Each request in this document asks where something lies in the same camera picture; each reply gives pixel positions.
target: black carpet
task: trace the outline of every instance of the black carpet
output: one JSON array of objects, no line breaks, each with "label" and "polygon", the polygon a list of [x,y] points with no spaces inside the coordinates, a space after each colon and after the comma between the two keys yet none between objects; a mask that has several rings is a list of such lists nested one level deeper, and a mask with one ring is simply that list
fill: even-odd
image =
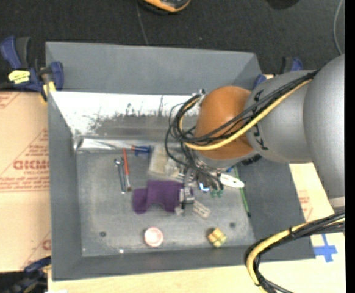
[{"label": "black carpet", "polygon": [[[338,9],[339,2],[193,0],[167,16],[139,8],[144,35],[136,0],[0,0],[0,42],[9,35],[32,37],[40,65],[45,41],[80,40],[248,51],[264,73],[278,73],[283,57],[297,56],[311,70],[345,52],[345,1]],[[7,68],[0,54],[0,82]],[[0,275],[0,292],[20,277]]]}]

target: blue cross mark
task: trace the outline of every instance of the blue cross mark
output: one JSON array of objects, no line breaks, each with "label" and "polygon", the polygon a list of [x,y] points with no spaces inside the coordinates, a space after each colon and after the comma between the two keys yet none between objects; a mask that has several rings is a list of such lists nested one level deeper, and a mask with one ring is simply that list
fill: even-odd
[{"label": "blue cross mark", "polygon": [[321,236],[323,237],[324,245],[313,247],[313,251],[316,256],[323,255],[325,262],[332,262],[334,261],[332,255],[337,254],[336,247],[335,245],[328,245],[325,234],[322,234]]}]

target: cardboard sheet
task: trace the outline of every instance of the cardboard sheet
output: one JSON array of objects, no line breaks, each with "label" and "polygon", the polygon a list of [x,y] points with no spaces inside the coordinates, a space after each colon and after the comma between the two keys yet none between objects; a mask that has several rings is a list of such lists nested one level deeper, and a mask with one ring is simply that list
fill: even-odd
[{"label": "cardboard sheet", "polygon": [[0,273],[50,255],[47,105],[0,92]]}]

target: purple cloth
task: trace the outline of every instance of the purple cloth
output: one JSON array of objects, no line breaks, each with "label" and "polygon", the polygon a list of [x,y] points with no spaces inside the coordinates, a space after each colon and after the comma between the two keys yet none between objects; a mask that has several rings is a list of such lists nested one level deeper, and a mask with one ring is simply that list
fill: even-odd
[{"label": "purple cloth", "polygon": [[177,181],[149,180],[148,187],[133,192],[133,210],[145,213],[152,204],[161,204],[167,212],[174,212],[179,206],[179,192],[183,184]]}]

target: clamp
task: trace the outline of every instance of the clamp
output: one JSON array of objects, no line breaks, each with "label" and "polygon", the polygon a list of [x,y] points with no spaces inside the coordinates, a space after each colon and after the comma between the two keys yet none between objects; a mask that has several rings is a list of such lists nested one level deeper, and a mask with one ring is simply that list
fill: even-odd
[{"label": "clamp", "polygon": [[13,71],[8,75],[13,87],[21,91],[36,91],[46,101],[48,92],[63,88],[63,66],[52,62],[49,67],[37,71],[29,63],[30,37],[11,35],[0,43],[0,52]]}]

